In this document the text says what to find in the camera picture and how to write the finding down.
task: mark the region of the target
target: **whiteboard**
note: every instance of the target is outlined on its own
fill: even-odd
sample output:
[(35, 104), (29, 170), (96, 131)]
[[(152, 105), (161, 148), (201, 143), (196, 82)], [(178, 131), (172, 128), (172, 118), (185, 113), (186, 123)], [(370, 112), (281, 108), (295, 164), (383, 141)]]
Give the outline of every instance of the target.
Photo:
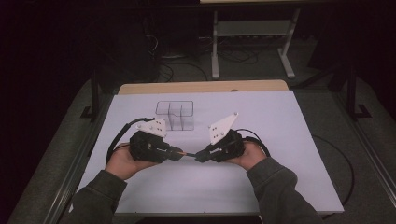
[[(292, 91), (236, 91), (117, 95), (92, 151), (78, 189), (105, 168), (106, 151), (125, 123), (154, 118), (159, 101), (193, 101), (193, 131), (170, 131), (164, 139), (171, 146), (195, 153), (209, 144), (208, 125), (234, 112), (233, 129), (255, 132), (271, 156), (298, 176), (296, 186), (320, 213), (344, 211), (318, 154)], [(121, 138), (129, 142), (135, 127)], [(246, 171), (234, 164), (200, 163), (183, 157), (137, 173), (116, 213), (143, 216), (200, 216), (258, 214), (259, 207)]]

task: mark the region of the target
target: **gray sleeve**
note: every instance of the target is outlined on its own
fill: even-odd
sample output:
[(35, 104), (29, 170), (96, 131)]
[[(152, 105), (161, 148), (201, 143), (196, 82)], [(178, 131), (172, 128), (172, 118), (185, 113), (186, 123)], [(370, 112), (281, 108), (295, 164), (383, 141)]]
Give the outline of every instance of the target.
[(259, 201), (263, 223), (323, 223), (303, 196), (294, 188), (297, 175), (272, 158), (247, 171)]
[(102, 170), (73, 197), (73, 210), (60, 223), (111, 223), (125, 188), (126, 182)]

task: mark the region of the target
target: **white metal table frame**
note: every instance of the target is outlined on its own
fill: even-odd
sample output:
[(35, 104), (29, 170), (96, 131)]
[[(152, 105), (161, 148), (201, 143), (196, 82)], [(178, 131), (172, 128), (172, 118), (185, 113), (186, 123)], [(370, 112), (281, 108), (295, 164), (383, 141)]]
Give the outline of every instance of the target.
[[(233, 35), (285, 35), (286, 42), (283, 48), (277, 50), (280, 60), (285, 69), (288, 78), (295, 78), (293, 69), (291, 68), (287, 53), (290, 42), (294, 34), (300, 9), (294, 10), (291, 20), (286, 21), (219, 21), (218, 12), (214, 12), (213, 20), (213, 51), (212, 51), (212, 77), (217, 80), (219, 75), (219, 58), (218, 58), (218, 36)], [(255, 27), (256, 32), (251, 32), (247, 27)]]

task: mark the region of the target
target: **sleeve cuff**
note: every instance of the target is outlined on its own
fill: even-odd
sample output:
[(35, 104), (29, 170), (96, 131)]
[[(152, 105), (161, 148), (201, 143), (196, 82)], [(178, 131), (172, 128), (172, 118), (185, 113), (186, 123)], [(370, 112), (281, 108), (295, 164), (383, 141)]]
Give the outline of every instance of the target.
[(96, 178), (88, 184), (88, 187), (95, 189), (112, 200), (118, 201), (126, 188), (127, 183), (113, 174), (102, 170)]
[(262, 161), (259, 161), (250, 170), (248, 170), (247, 177), (253, 185), (253, 188), (255, 188), (261, 183), (265, 182), (271, 175), (284, 168), (285, 167), (279, 164), (276, 160), (268, 157)]

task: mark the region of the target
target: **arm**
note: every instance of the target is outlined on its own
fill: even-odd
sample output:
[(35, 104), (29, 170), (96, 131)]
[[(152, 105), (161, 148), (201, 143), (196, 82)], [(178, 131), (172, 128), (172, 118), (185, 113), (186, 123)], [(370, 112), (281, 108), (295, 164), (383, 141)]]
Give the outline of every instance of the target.
[(126, 188), (124, 180), (157, 163), (135, 161), (128, 145), (117, 149), (106, 169), (73, 197), (73, 210), (61, 223), (111, 223), (119, 199)]
[(245, 143), (244, 155), (229, 160), (247, 170), (259, 201), (263, 223), (323, 223), (303, 196), (294, 188), (297, 175), (272, 158), (266, 158), (254, 143)]

